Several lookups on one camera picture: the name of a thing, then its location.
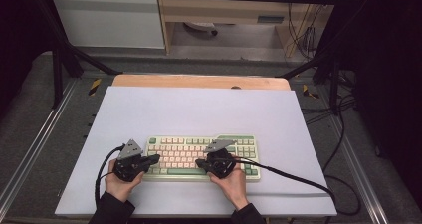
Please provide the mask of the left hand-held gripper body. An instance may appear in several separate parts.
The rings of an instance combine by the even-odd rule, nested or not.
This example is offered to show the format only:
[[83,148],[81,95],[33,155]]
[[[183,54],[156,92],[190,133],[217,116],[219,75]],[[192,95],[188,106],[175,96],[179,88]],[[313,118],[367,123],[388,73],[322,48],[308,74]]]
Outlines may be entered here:
[[125,182],[131,182],[141,172],[145,170],[144,164],[147,157],[143,156],[143,150],[133,140],[130,139],[118,155],[113,173]]

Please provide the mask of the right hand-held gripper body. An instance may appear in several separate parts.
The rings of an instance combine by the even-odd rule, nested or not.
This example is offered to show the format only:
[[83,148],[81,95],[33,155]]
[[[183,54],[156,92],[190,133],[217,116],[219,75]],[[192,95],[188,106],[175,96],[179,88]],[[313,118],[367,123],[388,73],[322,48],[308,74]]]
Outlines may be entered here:
[[212,140],[204,150],[207,157],[203,169],[219,179],[227,177],[235,167],[234,157],[227,150],[227,147],[232,144],[234,144],[233,140]]

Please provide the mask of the pink and green keyboard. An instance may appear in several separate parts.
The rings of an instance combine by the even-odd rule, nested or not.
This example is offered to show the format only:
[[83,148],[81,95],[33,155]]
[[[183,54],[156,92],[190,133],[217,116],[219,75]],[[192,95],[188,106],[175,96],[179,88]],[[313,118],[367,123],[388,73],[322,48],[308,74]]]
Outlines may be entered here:
[[150,167],[145,174],[152,181],[205,181],[207,172],[199,168],[195,160],[205,159],[205,148],[215,139],[233,140],[234,144],[227,147],[232,156],[247,161],[241,169],[248,181],[260,179],[260,168],[252,165],[259,160],[258,147],[253,135],[220,134],[209,136],[151,136],[146,144],[146,154],[159,154],[157,164]]

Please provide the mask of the person's left hand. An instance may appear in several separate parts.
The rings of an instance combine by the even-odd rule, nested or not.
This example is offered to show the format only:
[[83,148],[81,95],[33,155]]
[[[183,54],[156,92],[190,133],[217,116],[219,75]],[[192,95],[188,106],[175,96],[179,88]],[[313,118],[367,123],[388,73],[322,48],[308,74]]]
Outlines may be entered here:
[[131,182],[120,180],[115,174],[105,178],[105,191],[120,202],[125,202],[132,190],[141,183],[144,173],[140,172]]

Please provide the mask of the person's right hand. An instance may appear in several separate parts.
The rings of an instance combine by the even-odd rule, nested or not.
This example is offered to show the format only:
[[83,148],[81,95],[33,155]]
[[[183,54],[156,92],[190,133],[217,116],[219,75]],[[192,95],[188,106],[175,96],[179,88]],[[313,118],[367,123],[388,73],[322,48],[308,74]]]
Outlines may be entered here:
[[232,172],[225,178],[218,178],[208,172],[210,181],[220,187],[225,197],[233,204],[237,211],[249,204],[246,195],[246,176],[240,164],[237,163]]

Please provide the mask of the white table board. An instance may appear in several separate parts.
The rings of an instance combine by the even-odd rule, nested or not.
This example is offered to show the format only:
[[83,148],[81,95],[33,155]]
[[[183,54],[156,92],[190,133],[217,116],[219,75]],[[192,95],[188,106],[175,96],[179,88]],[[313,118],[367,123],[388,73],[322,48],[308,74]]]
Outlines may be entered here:
[[56,212],[89,217],[97,173],[106,155],[130,139],[153,135],[251,134],[261,178],[248,199],[264,216],[333,216],[325,179],[292,91],[110,87]]

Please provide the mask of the wooden table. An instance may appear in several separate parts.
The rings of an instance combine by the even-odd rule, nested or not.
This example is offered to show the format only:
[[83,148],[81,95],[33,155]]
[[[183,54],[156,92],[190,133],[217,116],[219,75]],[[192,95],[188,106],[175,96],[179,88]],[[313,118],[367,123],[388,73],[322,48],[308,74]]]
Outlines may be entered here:
[[262,77],[193,76],[193,75],[117,75],[114,87],[204,88],[289,91],[285,79]]

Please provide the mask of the left yellow clamp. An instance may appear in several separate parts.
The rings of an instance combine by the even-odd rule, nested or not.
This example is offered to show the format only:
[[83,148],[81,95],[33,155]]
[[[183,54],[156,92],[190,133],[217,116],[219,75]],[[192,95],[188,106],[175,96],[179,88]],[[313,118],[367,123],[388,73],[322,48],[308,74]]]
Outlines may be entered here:
[[90,90],[88,92],[89,96],[94,96],[100,83],[101,83],[102,79],[95,79],[90,87]]

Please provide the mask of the right yellow clamp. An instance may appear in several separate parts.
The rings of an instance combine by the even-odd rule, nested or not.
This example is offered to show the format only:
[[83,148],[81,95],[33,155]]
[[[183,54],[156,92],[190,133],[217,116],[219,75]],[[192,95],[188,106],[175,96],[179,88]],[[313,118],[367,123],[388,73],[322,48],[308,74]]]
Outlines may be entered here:
[[311,93],[307,85],[303,85],[303,95],[306,97],[311,97],[313,99],[319,99],[319,95]]

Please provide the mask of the black metal stand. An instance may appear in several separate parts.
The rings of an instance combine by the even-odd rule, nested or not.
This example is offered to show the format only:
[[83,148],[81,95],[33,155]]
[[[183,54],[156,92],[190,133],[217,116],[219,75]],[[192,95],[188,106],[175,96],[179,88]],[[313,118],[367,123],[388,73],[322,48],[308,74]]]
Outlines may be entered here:
[[339,85],[339,61],[335,59],[336,54],[329,50],[324,50],[315,55],[310,61],[300,65],[293,70],[281,75],[281,78],[289,80],[294,76],[312,68],[316,67],[316,72],[313,76],[313,81],[317,85],[323,84],[327,79],[330,79],[329,87],[329,109],[334,115],[339,115],[340,107],[337,103],[337,92]]
[[72,78],[79,78],[84,70],[80,65],[79,59],[88,62],[90,65],[105,72],[107,75],[120,75],[116,71],[103,63],[95,60],[82,50],[78,49],[68,40],[65,29],[59,18],[55,15],[53,8],[48,0],[34,0],[45,26],[49,29],[51,36],[51,47],[53,55],[53,78],[54,78],[54,102],[55,109],[63,99],[63,73],[65,68]]

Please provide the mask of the office chair base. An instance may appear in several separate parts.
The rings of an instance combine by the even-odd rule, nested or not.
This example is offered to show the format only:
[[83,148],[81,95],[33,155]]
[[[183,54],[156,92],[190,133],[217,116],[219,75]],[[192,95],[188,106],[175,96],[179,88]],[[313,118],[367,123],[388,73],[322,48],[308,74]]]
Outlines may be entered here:
[[218,35],[218,31],[216,30],[213,23],[193,23],[193,22],[185,22],[185,25],[191,29],[195,29],[202,32],[210,32],[213,36]]

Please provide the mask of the white cabinet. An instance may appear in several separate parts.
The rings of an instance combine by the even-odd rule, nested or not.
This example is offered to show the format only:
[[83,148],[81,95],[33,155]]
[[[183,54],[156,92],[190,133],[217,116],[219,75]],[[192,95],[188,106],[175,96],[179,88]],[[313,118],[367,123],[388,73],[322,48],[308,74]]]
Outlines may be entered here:
[[157,0],[54,0],[78,47],[163,49]]

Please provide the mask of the light wooden desk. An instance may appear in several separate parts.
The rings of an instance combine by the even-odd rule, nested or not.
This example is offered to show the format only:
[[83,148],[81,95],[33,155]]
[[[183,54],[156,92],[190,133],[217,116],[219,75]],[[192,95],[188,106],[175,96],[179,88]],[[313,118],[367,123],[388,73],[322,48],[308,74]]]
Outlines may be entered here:
[[323,29],[331,5],[277,4],[227,0],[158,0],[164,46],[171,48],[174,25],[183,22],[273,25],[288,57],[309,27]]

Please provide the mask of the dark curtain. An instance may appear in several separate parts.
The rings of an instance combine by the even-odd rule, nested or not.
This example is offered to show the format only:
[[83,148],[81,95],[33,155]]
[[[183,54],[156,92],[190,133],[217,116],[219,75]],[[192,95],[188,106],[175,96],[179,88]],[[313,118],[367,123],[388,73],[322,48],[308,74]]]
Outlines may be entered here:
[[422,211],[422,0],[354,0],[334,8],[343,24],[341,66],[356,74],[363,118]]
[[49,39],[33,0],[0,0],[0,118]]

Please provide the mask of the aluminium floor rail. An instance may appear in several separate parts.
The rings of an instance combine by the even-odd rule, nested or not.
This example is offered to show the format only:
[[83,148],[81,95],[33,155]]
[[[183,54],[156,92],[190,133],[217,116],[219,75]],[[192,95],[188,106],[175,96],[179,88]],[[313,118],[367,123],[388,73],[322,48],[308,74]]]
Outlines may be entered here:
[[36,137],[29,146],[25,156],[21,160],[16,170],[13,172],[13,175],[7,183],[5,189],[0,194],[0,219],[6,215],[14,199],[16,198],[36,159],[38,158],[41,150],[43,149],[46,141],[53,131],[57,121],[62,115],[63,110],[70,100],[78,82],[79,79],[70,79],[66,84],[66,87],[62,92],[62,100],[54,109],[51,109],[49,112],[49,115],[47,116]]
[[351,142],[345,133],[345,126],[341,123],[339,116],[330,118],[337,136],[340,138],[340,149],[349,167],[351,175],[359,191],[360,197],[373,224],[388,224],[388,218],[380,204],[377,195],[369,181],[363,165],[352,148]]

